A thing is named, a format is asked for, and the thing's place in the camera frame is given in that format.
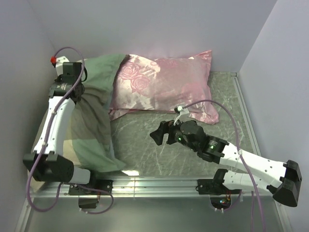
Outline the black right controller box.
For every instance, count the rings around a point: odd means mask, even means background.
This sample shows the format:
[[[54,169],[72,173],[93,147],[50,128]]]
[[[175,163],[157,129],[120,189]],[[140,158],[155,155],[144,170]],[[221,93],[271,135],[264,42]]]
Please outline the black right controller box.
[[[232,200],[230,195],[225,195],[225,196],[212,196],[210,197],[210,202],[211,205],[216,209],[216,210],[226,210],[231,207],[232,205]]]

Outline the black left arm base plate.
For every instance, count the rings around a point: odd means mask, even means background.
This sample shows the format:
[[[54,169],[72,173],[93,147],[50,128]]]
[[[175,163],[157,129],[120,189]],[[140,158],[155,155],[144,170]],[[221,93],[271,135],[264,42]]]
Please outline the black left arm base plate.
[[[79,186],[70,185],[68,194],[72,196],[102,195],[102,193],[98,190],[103,190],[105,192],[111,193],[112,185],[113,185],[112,180],[95,180],[92,183],[83,185],[86,188],[89,188],[89,189],[91,188],[95,190],[87,190]]]

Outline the black left controller box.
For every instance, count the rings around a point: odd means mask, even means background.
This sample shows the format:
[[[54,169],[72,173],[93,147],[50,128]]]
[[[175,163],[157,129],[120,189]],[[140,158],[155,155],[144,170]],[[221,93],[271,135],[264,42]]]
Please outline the black left controller box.
[[[98,198],[79,198],[78,206],[81,209],[96,209],[99,203]]]

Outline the aluminium right side rail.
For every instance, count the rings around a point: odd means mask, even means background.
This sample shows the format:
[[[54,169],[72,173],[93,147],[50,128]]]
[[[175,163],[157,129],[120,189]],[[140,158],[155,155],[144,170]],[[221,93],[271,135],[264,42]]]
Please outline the aluminium right side rail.
[[[241,91],[241,88],[240,88],[240,84],[239,84],[239,80],[238,80],[238,73],[232,72],[231,77],[232,77],[233,84],[234,84],[234,87],[235,87],[235,90],[236,90],[236,95],[237,95],[237,98],[238,98],[238,101],[239,101],[239,105],[240,105],[241,112],[242,112],[242,115],[243,115],[243,118],[244,118],[246,130],[247,130],[250,142],[251,142],[253,152],[256,155],[261,156],[260,148],[259,148],[256,136],[255,136],[253,126],[252,126],[252,123],[251,123],[251,119],[250,119],[250,116],[249,116],[249,113],[248,113],[248,110],[247,110],[247,107],[246,107],[246,104],[245,104],[245,100],[244,100],[244,97],[243,97],[243,94],[242,94],[242,91]]]

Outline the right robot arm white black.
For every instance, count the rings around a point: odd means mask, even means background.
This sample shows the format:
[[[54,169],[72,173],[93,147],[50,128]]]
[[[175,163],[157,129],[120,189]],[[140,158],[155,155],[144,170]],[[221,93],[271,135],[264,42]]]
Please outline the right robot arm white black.
[[[216,163],[240,170],[239,173],[218,169],[212,179],[199,179],[197,192],[200,195],[237,194],[259,191],[288,207],[297,207],[302,183],[297,162],[273,161],[253,153],[238,150],[232,143],[207,135],[195,121],[162,121],[150,137],[162,145],[167,135],[167,144],[180,143],[206,162]]]

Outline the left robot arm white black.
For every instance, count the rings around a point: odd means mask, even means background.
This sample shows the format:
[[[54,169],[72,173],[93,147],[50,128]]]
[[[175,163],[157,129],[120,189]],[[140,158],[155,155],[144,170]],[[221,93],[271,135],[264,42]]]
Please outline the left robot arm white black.
[[[85,194],[93,194],[97,182],[90,178],[91,172],[64,157],[63,148],[71,114],[84,93],[82,77],[87,71],[81,62],[66,57],[56,58],[52,64],[57,78],[49,90],[44,125],[33,151],[23,157],[29,171],[27,188],[36,192],[49,182],[77,183]]]

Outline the black controller box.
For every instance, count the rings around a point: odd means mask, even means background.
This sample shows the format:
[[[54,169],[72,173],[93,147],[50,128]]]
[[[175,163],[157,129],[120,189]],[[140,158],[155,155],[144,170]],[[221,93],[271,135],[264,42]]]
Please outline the black controller box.
[[[79,198],[78,206],[81,209],[96,209],[99,203],[98,198]]]
[[[230,195],[225,195],[225,196],[212,196],[210,197],[210,202],[211,205],[216,209],[216,210],[226,210],[231,207],[232,205],[232,200]]]

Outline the pink rose satin pillow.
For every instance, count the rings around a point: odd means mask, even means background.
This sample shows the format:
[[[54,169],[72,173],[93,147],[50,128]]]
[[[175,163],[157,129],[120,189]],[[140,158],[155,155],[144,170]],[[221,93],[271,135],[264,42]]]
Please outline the pink rose satin pillow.
[[[178,105],[189,108],[190,117],[213,125],[219,114],[210,100],[208,79],[212,51],[189,58],[151,60],[130,54],[113,84],[109,116],[115,120],[133,111],[173,112]]]

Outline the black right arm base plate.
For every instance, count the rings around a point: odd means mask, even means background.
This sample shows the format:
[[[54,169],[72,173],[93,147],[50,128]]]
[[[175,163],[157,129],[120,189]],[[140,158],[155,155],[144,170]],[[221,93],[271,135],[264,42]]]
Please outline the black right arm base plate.
[[[225,195],[229,189],[223,185],[222,180],[198,179],[196,191],[199,195]]]

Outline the green beige patchwork pillowcase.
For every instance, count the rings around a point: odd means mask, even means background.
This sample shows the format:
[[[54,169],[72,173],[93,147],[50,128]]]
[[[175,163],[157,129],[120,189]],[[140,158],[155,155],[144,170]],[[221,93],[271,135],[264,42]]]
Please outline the green beige patchwork pillowcase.
[[[111,54],[79,61],[87,71],[87,76],[82,77],[84,93],[71,114],[63,148],[64,157],[76,167],[89,170],[91,175],[93,172],[115,172],[125,167],[114,154],[109,107],[114,80],[127,56]]]

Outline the aluminium front mounting rail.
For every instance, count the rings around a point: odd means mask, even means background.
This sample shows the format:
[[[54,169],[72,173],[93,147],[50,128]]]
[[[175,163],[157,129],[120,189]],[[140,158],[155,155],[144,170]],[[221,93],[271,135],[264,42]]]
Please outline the aluminium front mounting rail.
[[[111,176],[107,177],[113,180],[112,196],[116,198],[181,198],[181,197],[223,197],[226,195],[199,194],[197,180],[203,177],[177,177],[177,176],[160,176],[160,177],[142,177],[142,176]],[[54,198],[56,196],[58,183],[45,185],[36,193],[31,193],[34,198]],[[97,193],[91,195],[69,195],[70,186],[62,185],[59,197],[71,198],[96,198]]]

